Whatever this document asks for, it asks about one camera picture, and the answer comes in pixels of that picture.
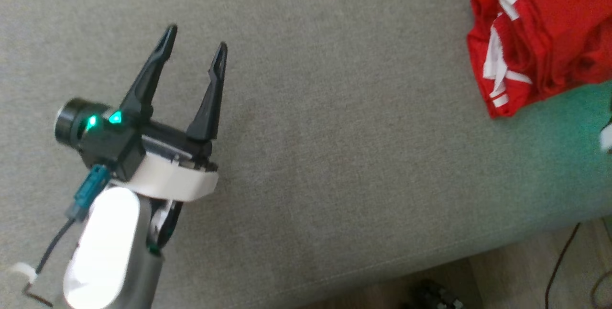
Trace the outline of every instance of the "camera lens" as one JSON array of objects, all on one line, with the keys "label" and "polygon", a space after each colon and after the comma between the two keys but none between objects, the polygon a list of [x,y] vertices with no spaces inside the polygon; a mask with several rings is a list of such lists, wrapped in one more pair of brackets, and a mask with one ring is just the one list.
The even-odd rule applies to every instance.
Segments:
[{"label": "camera lens", "polygon": [[55,120],[55,139],[68,147],[76,148],[87,122],[92,117],[101,117],[110,107],[81,98],[74,98],[57,113]]}]

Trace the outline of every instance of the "gray couch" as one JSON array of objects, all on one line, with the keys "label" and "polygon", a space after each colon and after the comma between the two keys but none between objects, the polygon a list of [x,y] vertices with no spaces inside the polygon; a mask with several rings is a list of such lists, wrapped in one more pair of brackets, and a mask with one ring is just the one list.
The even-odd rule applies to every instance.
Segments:
[{"label": "gray couch", "polygon": [[[226,41],[215,194],[187,205],[154,307],[290,308],[612,212],[610,85],[492,121],[470,0],[0,0],[0,265],[37,263],[86,174],[73,96],[116,102],[179,25],[155,118],[185,127]],[[52,297],[73,229],[35,288]],[[24,278],[0,305],[35,308]]]}]

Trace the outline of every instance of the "brown wire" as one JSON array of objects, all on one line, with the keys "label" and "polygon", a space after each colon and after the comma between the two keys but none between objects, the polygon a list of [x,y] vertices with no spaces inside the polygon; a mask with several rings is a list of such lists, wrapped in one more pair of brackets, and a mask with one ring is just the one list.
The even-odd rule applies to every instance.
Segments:
[{"label": "brown wire", "polygon": [[595,309],[612,309],[612,303],[608,303],[606,305],[599,305],[597,303],[597,299],[595,298],[597,290],[599,289],[599,285],[601,285],[601,283],[603,283],[603,281],[607,278],[610,278],[610,276],[612,276],[612,271],[608,271],[601,275],[599,279],[595,282],[595,285],[593,285],[593,288],[590,290],[590,304]]},{"label": "brown wire", "polygon": [[53,303],[49,302],[48,300],[42,298],[41,296],[38,296],[37,294],[33,294],[32,292],[30,292],[30,288],[32,287],[32,284],[28,283],[27,285],[25,285],[25,287],[23,288],[23,295],[28,297],[28,298],[32,298],[33,300],[37,300],[39,303],[44,304],[46,306],[48,306],[49,308],[53,307]]},{"label": "brown wire", "polygon": [[574,237],[576,237],[576,233],[578,232],[578,228],[580,228],[580,223],[576,224],[572,231],[572,235],[566,242],[566,245],[561,250],[561,254],[559,255],[559,259],[557,259],[557,264],[555,265],[555,269],[553,270],[553,274],[550,276],[550,280],[548,281],[548,286],[546,287],[546,293],[544,294],[544,306],[548,309],[548,296],[550,295],[550,288],[553,286],[553,281],[555,281],[555,277],[557,276],[557,271],[559,270],[559,266],[561,266],[561,262],[563,261],[563,257],[566,256],[566,252],[570,244],[572,243]]}]

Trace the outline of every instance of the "white object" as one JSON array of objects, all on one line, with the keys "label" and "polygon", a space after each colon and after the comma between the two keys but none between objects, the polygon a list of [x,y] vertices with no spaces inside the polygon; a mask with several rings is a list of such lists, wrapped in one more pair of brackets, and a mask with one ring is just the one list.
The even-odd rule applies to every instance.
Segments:
[{"label": "white object", "polygon": [[102,309],[120,295],[139,221],[147,224],[147,212],[129,189],[113,187],[98,195],[64,274],[70,306]]},{"label": "white object", "polygon": [[26,263],[14,264],[13,266],[11,266],[11,268],[9,268],[9,272],[25,274],[26,276],[28,276],[28,282],[30,284],[33,284],[34,281],[38,278],[36,270]]},{"label": "white object", "polygon": [[599,134],[599,145],[602,152],[612,150],[612,124],[606,126]]},{"label": "white object", "polygon": [[212,193],[218,179],[217,172],[190,169],[147,152],[129,182],[113,179],[111,183],[149,198],[191,202]]}]

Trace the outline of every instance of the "red cloth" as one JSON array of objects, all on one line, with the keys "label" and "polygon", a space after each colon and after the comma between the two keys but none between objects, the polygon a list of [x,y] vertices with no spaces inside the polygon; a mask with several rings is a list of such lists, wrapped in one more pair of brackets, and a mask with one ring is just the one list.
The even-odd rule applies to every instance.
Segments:
[{"label": "red cloth", "polygon": [[492,118],[612,77],[612,0],[471,0],[472,68]]}]

